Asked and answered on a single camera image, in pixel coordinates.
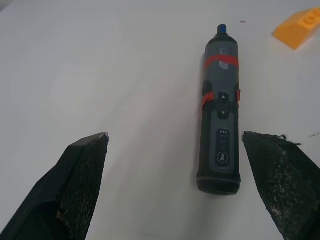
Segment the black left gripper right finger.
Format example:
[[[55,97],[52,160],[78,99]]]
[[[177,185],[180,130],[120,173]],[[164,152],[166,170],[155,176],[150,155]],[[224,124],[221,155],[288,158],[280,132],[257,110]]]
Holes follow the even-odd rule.
[[[320,168],[285,135],[244,131],[259,195],[284,240],[320,240]]]

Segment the grey electric screwdriver red tape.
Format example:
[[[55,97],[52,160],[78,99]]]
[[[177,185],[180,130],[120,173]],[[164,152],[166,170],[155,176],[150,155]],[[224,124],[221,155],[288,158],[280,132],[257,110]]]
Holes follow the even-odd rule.
[[[202,58],[201,130],[196,184],[218,196],[238,193],[239,168],[239,48],[220,24]]]

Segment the orange plastic block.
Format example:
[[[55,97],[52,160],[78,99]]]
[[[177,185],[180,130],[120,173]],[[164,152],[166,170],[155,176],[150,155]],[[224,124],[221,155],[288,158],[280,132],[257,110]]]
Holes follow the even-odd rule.
[[[273,32],[273,37],[293,50],[297,50],[320,29],[320,7],[299,11]]]

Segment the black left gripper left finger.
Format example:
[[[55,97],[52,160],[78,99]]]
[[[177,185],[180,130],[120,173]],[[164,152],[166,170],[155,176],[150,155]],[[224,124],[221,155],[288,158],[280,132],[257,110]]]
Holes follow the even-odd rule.
[[[0,240],[85,240],[101,189],[106,132],[69,145],[32,188]]]

